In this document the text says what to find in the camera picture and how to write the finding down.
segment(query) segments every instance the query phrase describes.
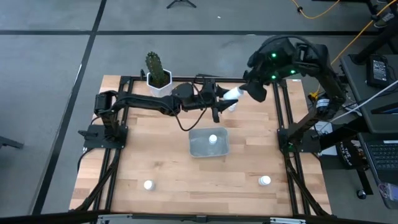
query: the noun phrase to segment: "keyboard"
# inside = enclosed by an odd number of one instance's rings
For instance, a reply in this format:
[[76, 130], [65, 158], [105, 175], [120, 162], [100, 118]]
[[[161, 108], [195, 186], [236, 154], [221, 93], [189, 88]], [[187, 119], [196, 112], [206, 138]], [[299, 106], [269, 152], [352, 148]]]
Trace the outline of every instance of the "keyboard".
[[366, 145], [377, 170], [398, 170], [398, 141], [374, 141]]

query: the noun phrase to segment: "plant pot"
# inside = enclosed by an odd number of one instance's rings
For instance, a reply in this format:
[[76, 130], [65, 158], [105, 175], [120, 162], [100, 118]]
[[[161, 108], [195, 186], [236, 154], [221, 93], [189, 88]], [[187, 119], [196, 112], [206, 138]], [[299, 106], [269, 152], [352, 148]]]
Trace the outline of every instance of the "plant pot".
[[154, 86], [151, 86], [149, 84], [150, 72], [148, 72], [148, 74], [147, 74], [147, 86], [149, 86], [150, 92], [152, 93], [153, 96], [156, 96], [156, 97], [168, 96], [171, 94], [171, 92], [173, 90], [172, 72], [170, 72], [166, 69], [163, 69], [163, 71], [167, 72], [170, 75], [170, 83], [167, 84], [166, 86], [163, 86], [162, 88], [156, 88]]

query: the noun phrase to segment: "clear plastic container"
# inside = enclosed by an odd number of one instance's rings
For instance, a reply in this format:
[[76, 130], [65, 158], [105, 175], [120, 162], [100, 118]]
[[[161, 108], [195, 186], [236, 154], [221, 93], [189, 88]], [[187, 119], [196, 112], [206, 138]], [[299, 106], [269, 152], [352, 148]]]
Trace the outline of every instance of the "clear plastic container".
[[[217, 137], [210, 142], [211, 135]], [[228, 132], [225, 128], [193, 129], [189, 132], [189, 153], [196, 158], [225, 156], [229, 153]]]

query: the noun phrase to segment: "yellow cable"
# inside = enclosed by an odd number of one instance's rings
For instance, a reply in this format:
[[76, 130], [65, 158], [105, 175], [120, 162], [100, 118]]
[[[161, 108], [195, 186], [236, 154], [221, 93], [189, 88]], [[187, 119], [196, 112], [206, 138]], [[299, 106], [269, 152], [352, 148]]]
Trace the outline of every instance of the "yellow cable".
[[[299, 4], [297, 4], [297, 2], [296, 2], [295, 0], [292, 0], [292, 2], [297, 6], [297, 8], [300, 7]], [[328, 8], [328, 10], [326, 10], [325, 12], [323, 12], [323, 13], [317, 15], [317, 16], [314, 16], [314, 17], [307, 16], [302, 10], [300, 10], [300, 12], [301, 12], [301, 14], [303, 14], [303, 16], [306, 17], [307, 19], [316, 19], [316, 18], [318, 18], [318, 17], [321, 17], [321, 16], [325, 15], [330, 9], [332, 9], [332, 8], [333, 8], [337, 3], [339, 3], [339, 2], [340, 2], [340, 0], [337, 0], [337, 2], [335, 2], [332, 6], [330, 6], [330, 7]]]
[[[379, 16], [384, 10], [386, 10], [392, 3], [396, 2], [397, 0], [393, 0], [391, 1], [389, 4], [387, 4], [386, 6], [384, 6], [384, 8], [382, 8], [376, 15]], [[359, 36], [362, 35], [362, 33], [370, 26], [372, 25], [373, 21], [370, 21], [362, 30], [361, 32], [359, 32], [359, 34], [336, 56], [335, 59], [333, 59], [333, 61], [331, 61], [330, 65], [333, 65], [340, 57], [341, 55], [347, 50], [348, 47], [351, 46], [351, 44], [353, 44], [353, 42], [355, 42], [355, 40], [357, 40], [359, 38]], [[318, 97], [319, 94], [319, 90], [321, 88], [321, 85], [318, 85], [318, 90], [315, 93], [310, 93], [310, 95], [314, 96], [315, 98]]]

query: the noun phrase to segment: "camera tripod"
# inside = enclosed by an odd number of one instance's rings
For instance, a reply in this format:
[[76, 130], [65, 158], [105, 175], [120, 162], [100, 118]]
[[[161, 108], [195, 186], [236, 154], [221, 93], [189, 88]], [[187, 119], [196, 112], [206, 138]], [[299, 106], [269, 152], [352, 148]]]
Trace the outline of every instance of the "camera tripod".
[[194, 8], [197, 7], [194, 3], [190, 2], [189, 0], [174, 0], [173, 2], [171, 2], [171, 3], [166, 7], [166, 9], [170, 9], [170, 8], [174, 5], [174, 3], [180, 2], [180, 1], [185, 1], [185, 2], [187, 2], [188, 4], [190, 4], [190, 5], [191, 5], [192, 7], [194, 7]]

